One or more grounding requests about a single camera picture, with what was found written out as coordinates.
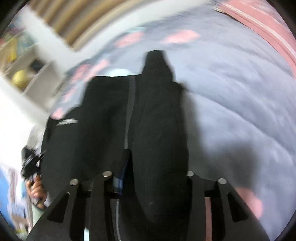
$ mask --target pink fabric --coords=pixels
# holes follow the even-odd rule
[[[120,40],[118,40],[115,43],[115,46],[117,48],[123,48],[125,46],[139,42],[142,39],[143,35],[144,35],[143,32],[135,32],[135,33],[128,34],[128,35],[124,36],[123,38],[121,38]]]
[[[211,198],[205,197],[205,241],[212,241],[212,205]]]
[[[99,71],[102,69],[108,67],[110,65],[110,62],[106,59],[101,60],[97,65],[91,68],[86,78],[84,78],[84,82],[89,82],[94,76],[97,75]]]
[[[79,79],[82,79],[83,75],[89,69],[90,64],[83,64],[75,71],[75,74],[70,79],[71,84],[75,84]]]
[[[64,103],[68,102],[72,98],[72,96],[75,94],[76,90],[77,90],[77,86],[75,85],[68,91],[68,93],[64,95],[63,102]]]
[[[192,30],[181,30],[177,33],[167,36],[162,42],[165,44],[175,43],[175,44],[182,44],[188,43],[194,39],[199,38],[200,35]]]
[[[51,118],[55,120],[60,120],[64,117],[65,112],[62,108],[58,108],[55,112],[52,113]]]
[[[262,201],[250,189],[238,187],[235,190],[254,213],[255,217],[260,218],[263,214]]]
[[[219,9],[269,42],[289,63],[296,76],[296,40],[278,12],[265,0],[230,0]]]

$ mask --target dark object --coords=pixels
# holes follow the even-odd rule
[[[21,241],[11,229],[2,213],[0,212],[0,237],[1,241]]]
[[[22,170],[20,174],[26,179],[31,181],[31,185],[34,184],[34,174],[40,175],[41,162],[43,159],[44,153],[36,155],[34,150],[25,146],[22,149]],[[41,200],[33,199],[32,202],[34,205],[37,205]]]
[[[6,28],[29,0],[9,0],[0,1],[0,37],[2,37]]]
[[[283,18],[290,31],[296,38],[296,1],[295,0],[266,0],[277,10]]]
[[[31,64],[30,67],[36,72],[38,73],[40,71],[40,69],[42,69],[42,67],[44,66],[44,64],[40,61],[35,59]]]
[[[113,187],[114,192],[121,195],[123,190],[123,180],[128,165],[128,160],[131,158],[131,151],[124,149],[122,158],[119,162],[113,163]]]
[[[90,241],[114,241],[111,199],[121,199],[114,192],[114,177],[97,175],[92,181],[68,184],[55,199],[29,234],[27,241],[79,240],[83,237],[84,220],[89,222]],[[205,240],[205,197],[211,198],[213,240],[267,241],[263,227],[229,184],[201,179],[197,175],[187,178],[192,189],[188,230],[181,240]],[[90,206],[76,205],[89,199]]]

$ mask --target black bracket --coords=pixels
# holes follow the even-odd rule
[[[121,199],[118,180],[125,175],[130,151],[125,150],[118,170],[106,171],[92,181],[73,179],[40,217],[27,241],[81,240],[89,229],[90,241],[115,241],[111,199]],[[188,172],[191,210],[187,241],[205,241],[205,198],[211,200],[213,241],[267,241],[263,227],[226,179],[209,181]]]

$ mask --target wooden shelf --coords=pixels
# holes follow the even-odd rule
[[[8,47],[9,42],[0,49],[0,59],[1,57],[5,57],[2,54],[5,52],[4,48]],[[23,54],[18,56],[16,61],[12,63],[4,72],[2,79],[8,82],[12,88],[16,89],[17,92],[24,97],[24,99],[30,99],[43,110],[49,112],[55,102],[56,89],[62,82],[62,77],[59,75],[58,68],[55,66],[53,61],[46,62],[39,56],[38,44],[28,47]],[[18,87],[12,85],[11,79],[13,75],[22,69],[28,69],[35,59],[38,59],[46,64],[41,68],[41,70],[39,70],[38,73],[34,75],[25,90],[22,91]]]

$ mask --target white shelf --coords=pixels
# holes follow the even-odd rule
[[[37,49],[36,44],[27,48],[24,53],[19,56],[14,63],[12,63],[9,68],[5,71],[4,76],[12,79],[13,75],[19,70],[27,68],[36,58]]]
[[[23,95],[27,95],[32,101],[49,111],[56,99],[55,91],[61,81],[54,63],[49,62],[31,80]]]
[[[0,60],[5,57],[5,48],[9,47],[7,42],[0,49]],[[59,74],[58,68],[53,61],[46,62],[40,58],[38,44],[34,44],[28,47],[21,56],[18,56],[15,62],[13,62],[9,68],[2,75],[2,80],[9,83],[10,86],[15,89],[21,97],[29,99],[45,112],[49,113],[52,105],[56,99],[56,89],[62,82],[62,76]],[[34,75],[33,79],[29,82],[28,86],[22,92],[18,87],[11,84],[13,75],[22,70],[29,69],[32,62],[37,59],[45,63],[41,70]]]
[[[41,126],[45,125],[49,113],[40,108],[27,96],[23,96],[21,90],[12,86],[6,77],[0,76],[0,92],[5,93],[15,106],[18,106],[19,109],[29,116],[31,120],[34,120],[34,122]]]

